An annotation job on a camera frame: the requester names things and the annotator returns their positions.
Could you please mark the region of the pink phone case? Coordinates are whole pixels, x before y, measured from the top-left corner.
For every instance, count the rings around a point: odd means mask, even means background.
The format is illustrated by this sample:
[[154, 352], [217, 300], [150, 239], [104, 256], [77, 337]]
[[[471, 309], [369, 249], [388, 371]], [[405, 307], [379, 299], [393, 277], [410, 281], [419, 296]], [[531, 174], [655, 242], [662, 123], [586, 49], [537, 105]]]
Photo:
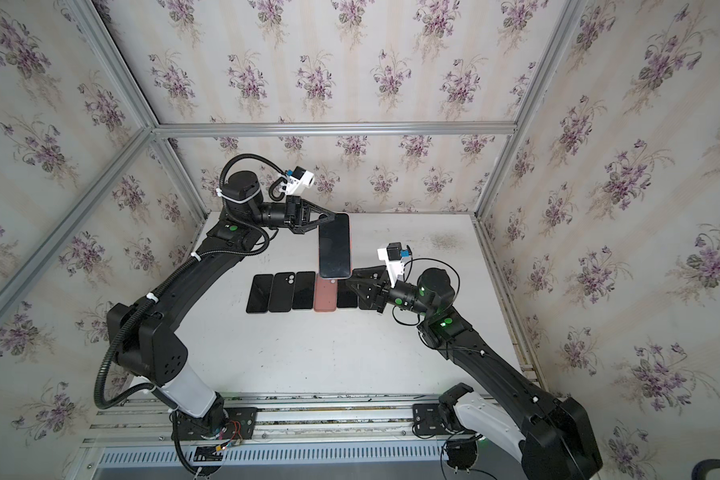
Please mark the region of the pink phone case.
[[338, 281], [316, 277], [313, 309], [315, 312], [328, 313], [337, 309]]

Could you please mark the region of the black phone case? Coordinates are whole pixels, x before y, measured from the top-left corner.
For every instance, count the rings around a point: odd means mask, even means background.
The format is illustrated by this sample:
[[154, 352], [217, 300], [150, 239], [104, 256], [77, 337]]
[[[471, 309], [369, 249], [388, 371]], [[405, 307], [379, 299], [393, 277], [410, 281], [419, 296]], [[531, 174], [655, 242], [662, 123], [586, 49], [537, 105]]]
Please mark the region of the black phone case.
[[292, 309], [295, 276], [294, 272], [280, 272], [273, 276], [268, 302], [269, 312], [285, 313]]

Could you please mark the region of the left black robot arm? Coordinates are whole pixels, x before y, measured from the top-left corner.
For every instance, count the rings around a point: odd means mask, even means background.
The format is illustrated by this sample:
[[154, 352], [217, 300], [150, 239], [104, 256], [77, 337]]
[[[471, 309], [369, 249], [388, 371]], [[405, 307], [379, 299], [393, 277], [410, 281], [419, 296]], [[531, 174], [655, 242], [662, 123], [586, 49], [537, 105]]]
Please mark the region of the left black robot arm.
[[286, 171], [272, 186], [272, 200], [265, 201], [254, 172], [221, 176], [216, 194], [223, 209], [198, 248], [159, 286], [131, 305], [118, 303], [109, 310], [109, 347], [94, 382], [98, 409], [147, 390], [190, 418], [220, 410], [219, 394], [191, 368], [176, 332], [222, 275], [268, 248], [270, 231], [304, 234], [334, 219], [333, 212], [302, 199], [314, 181], [314, 174], [301, 167]]

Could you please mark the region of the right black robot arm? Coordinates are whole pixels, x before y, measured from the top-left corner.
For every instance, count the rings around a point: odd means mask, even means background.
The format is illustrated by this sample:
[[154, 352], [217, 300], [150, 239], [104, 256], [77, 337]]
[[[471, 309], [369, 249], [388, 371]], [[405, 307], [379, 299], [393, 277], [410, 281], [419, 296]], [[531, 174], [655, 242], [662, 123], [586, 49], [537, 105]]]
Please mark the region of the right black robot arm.
[[392, 280], [383, 266], [355, 270], [347, 280], [377, 310], [392, 305], [419, 317], [423, 343], [465, 371], [492, 398], [460, 383], [439, 398], [439, 415], [454, 433], [475, 432], [520, 464], [529, 479], [590, 479], [603, 459], [585, 408], [543, 390], [496, 353], [455, 308], [448, 273], [429, 268], [416, 283]]

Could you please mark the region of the pink-cased phone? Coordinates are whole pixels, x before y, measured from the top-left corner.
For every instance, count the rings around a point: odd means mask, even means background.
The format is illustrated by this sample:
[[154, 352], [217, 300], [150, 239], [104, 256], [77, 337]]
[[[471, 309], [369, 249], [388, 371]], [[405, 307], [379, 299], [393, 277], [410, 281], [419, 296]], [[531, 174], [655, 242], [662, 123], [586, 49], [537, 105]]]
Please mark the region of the pink-cased phone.
[[314, 307], [315, 283], [314, 271], [300, 271], [295, 274], [293, 310], [311, 310]]
[[347, 279], [351, 276], [350, 218], [338, 213], [334, 219], [318, 228], [319, 275], [328, 280]]

